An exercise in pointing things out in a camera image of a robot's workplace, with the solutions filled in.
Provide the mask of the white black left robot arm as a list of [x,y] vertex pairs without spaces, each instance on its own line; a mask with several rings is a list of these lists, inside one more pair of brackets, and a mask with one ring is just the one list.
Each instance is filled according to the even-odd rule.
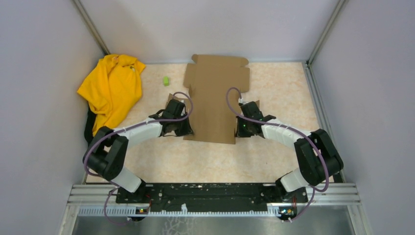
[[127,191],[134,202],[142,202],[147,195],[145,182],[125,165],[127,150],[141,142],[174,133],[176,137],[191,135],[189,110],[183,101],[171,99],[165,109],[144,121],[111,129],[101,127],[83,157],[83,164],[101,178]]

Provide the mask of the brown cardboard box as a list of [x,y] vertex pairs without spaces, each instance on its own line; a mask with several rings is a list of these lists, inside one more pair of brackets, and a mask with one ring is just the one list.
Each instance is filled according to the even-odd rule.
[[192,135],[186,141],[235,144],[240,93],[250,90],[249,60],[238,56],[193,54],[183,86],[193,102],[189,116]]

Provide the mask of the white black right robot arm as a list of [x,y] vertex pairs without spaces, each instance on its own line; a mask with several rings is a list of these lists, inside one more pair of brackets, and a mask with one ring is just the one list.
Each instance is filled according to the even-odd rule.
[[260,136],[295,151],[299,167],[276,180],[276,197],[288,202],[295,190],[305,186],[317,186],[344,168],[334,143],[323,130],[303,131],[282,124],[272,115],[264,116],[258,105],[240,103],[242,113],[237,116],[238,138]]

